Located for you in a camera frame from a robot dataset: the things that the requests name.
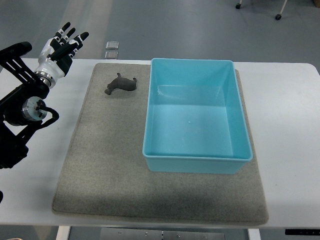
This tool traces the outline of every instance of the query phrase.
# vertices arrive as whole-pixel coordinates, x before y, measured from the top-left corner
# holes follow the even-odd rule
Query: table
[[[31,69],[37,59],[24,58]],[[132,228],[230,226],[105,221],[55,215],[51,205],[67,149],[97,63],[150,64],[142,60],[74,59],[69,73],[45,99],[60,114],[28,142],[29,153],[0,170],[0,224]],[[320,228],[320,75],[307,63],[235,62],[254,139],[269,220],[259,228]],[[20,82],[0,73],[0,98]],[[11,128],[15,133],[21,128]]]

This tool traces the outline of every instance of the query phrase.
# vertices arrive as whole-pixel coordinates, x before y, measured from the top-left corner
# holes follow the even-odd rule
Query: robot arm
[[[67,22],[54,37],[46,42],[38,59],[39,66],[34,71],[50,89],[55,86],[58,79],[67,75],[72,58],[89,36],[88,32],[84,32],[68,42],[70,36],[76,31],[72,28],[66,33],[70,25],[70,22]]]
[[[33,134],[59,118],[59,114],[47,107],[43,99],[57,80],[66,76],[72,58],[89,35],[84,32],[68,41],[75,32],[75,28],[66,32],[70,25],[69,22],[66,23],[47,41],[35,71],[30,70],[21,59],[21,56],[32,49],[30,43],[21,42],[0,50],[0,65],[22,83],[0,100],[0,169],[12,168],[25,158],[29,151],[26,143]],[[43,123],[48,112],[52,117]],[[15,135],[4,121],[13,126],[26,127]]]

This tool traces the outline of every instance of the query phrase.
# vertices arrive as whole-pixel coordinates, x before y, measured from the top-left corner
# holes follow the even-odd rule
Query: gray felt mat
[[[104,90],[117,73],[128,79],[136,77],[137,89],[116,89],[106,95]],[[142,146],[149,77],[149,65],[95,66],[53,211],[148,223],[266,223],[268,212],[255,153],[234,175],[148,169]]]

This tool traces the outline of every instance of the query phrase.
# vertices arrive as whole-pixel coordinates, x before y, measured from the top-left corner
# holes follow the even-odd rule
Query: blue plastic bin
[[[253,158],[232,61],[152,59],[142,153],[157,172],[234,174]]]

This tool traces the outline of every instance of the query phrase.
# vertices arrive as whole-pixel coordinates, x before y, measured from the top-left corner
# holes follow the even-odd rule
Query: toy animal
[[[130,80],[125,77],[121,77],[120,73],[117,73],[118,77],[115,78],[111,83],[107,85],[107,89],[104,90],[104,92],[108,95],[111,94],[111,92],[114,89],[122,89],[126,91],[133,91],[137,88],[137,79],[134,77],[133,80]]]

